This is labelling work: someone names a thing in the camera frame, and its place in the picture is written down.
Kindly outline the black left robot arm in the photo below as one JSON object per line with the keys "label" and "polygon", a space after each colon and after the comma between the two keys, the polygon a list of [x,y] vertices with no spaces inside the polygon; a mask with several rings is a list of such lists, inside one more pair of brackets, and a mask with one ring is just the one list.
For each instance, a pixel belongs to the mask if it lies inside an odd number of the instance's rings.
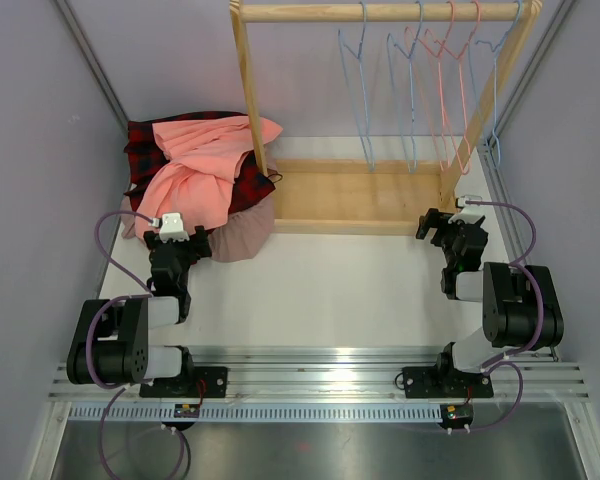
{"label": "black left robot arm", "polygon": [[73,384],[113,389],[124,384],[174,378],[183,370],[181,347],[151,347],[149,331],[184,322],[190,312],[190,267],[211,256],[207,232],[163,240],[145,232],[150,277],[147,293],[83,303],[67,358]]}

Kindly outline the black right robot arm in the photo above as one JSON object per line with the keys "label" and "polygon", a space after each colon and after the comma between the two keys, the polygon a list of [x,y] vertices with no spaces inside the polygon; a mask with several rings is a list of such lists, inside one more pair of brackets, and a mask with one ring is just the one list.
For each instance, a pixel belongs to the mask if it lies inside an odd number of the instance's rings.
{"label": "black right robot arm", "polygon": [[405,390],[414,398],[435,393],[451,397],[492,395],[492,368],[511,357],[557,346],[564,321],[551,273],[544,266],[483,262],[489,235],[485,217],[470,208],[446,213],[431,208],[420,217],[416,238],[435,233],[431,244],[446,260],[441,290],[449,300],[481,306],[481,326],[458,342],[447,344],[427,368],[403,369]]}

